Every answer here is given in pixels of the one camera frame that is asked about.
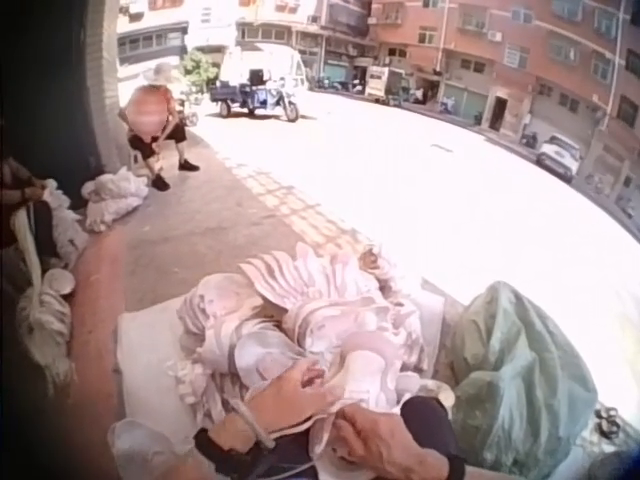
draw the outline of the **person's hand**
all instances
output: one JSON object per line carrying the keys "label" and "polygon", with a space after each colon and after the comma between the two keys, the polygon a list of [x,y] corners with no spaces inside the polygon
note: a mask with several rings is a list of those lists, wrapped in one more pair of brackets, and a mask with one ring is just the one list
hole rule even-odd
{"label": "person's hand", "polygon": [[42,190],[47,188],[46,182],[44,180],[40,180],[39,178],[32,177],[31,183],[33,184],[34,187],[40,188]]}
{"label": "person's hand", "polygon": [[338,411],[333,428],[347,460],[384,478],[413,478],[413,472],[426,467],[428,451],[414,442],[400,415],[377,413],[352,404]]}
{"label": "person's hand", "polygon": [[39,187],[27,187],[24,189],[24,198],[30,202],[37,202],[42,200],[44,196],[44,190]]}
{"label": "person's hand", "polygon": [[340,389],[325,385],[325,372],[317,363],[310,358],[297,361],[249,399],[249,410],[267,433],[302,423],[342,398]]}

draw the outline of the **air conditioner unit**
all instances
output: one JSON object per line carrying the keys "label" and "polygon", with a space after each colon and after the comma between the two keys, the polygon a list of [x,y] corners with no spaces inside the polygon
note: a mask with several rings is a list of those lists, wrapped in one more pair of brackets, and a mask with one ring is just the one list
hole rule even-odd
{"label": "air conditioner unit", "polygon": [[502,32],[498,32],[497,30],[489,30],[487,33],[487,38],[492,42],[501,42],[502,41]]}
{"label": "air conditioner unit", "polygon": [[131,0],[129,2],[129,15],[145,14],[149,11],[149,3],[145,0]]}

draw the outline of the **white truck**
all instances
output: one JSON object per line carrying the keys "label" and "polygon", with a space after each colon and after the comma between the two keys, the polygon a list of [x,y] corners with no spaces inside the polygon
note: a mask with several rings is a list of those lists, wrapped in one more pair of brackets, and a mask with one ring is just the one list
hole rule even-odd
{"label": "white truck", "polygon": [[371,66],[367,69],[364,96],[385,105],[399,103],[405,83],[404,71],[391,67]]}
{"label": "white truck", "polygon": [[559,133],[543,142],[536,155],[536,165],[569,184],[577,175],[581,161],[580,147]]}

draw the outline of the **seated person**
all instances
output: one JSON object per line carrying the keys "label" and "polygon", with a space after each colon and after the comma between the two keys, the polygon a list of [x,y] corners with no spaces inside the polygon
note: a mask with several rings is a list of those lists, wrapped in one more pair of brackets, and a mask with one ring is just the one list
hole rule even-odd
{"label": "seated person", "polygon": [[[185,142],[187,141],[187,132],[184,125],[180,121],[180,116],[176,111],[175,99],[168,85],[172,81],[173,67],[169,63],[159,63],[153,70],[153,78],[148,85],[137,88],[126,107],[121,108],[118,116],[129,127],[129,146],[140,153],[142,160],[151,173],[151,186],[158,191],[165,192],[171,188],[164,177],[156,172],[151,159],[159,152],[159,144],[164,140],[173,140],[178,152],[178,170],[183,172],[197,172],[200,167],[189,162],[185,157]],[[143,94],[156,93],[162,102],[166,103],[168,117],[162,132],[158,132],[157,136],[146,141],[140,135],[131,131],[129,118],[127,118],[127,110],[133,101],[139,99]]]}
{"label": "seated person", "polygon": [[[300,424],[331,406],[342,392],[324,385],[324,370],[313,359],[299,360],[246,404],[253,421],[267,434]],[[283,402],[287,408],[278,408]],[[400,415],[376,413],[359,405],[341,409],[334,424],[345,457],[387,480],[514,480],[515,477],[466,466],[446,409],[435,398],[407,400]],[[239,454],[256,453],[256,436],[245,420],[231,413],[194,437],[196,449],[218,470],[234,468]],[[308,431],[282,436],[270,456],[276,460],[258,478],[282,475],[308,465]],[[314,467],[295,477],[312,480]],[[188,460],[167,469],[162,480],[205,480]]]}
{"label": "seated person", "polygon": [[2,248],[17,242],[11,228],[11,217],[21,207],[30,205],[29,217],[32,222],[36,250],[42,270],[61,267],[62,260],[53,238],[53,213],[48,202],[42,199],[46,185],[11,156],[2,155]]}

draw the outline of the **green plastic bag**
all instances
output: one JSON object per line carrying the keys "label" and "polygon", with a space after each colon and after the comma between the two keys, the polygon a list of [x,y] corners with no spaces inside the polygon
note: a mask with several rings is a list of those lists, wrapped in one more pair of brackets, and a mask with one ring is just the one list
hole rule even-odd
{"label": "green plastic bag", "polygon": [[452,333],[453,426],[471,465],[548,478],[569,455],[597,402],[589,370],[556,323],[497,282]]}

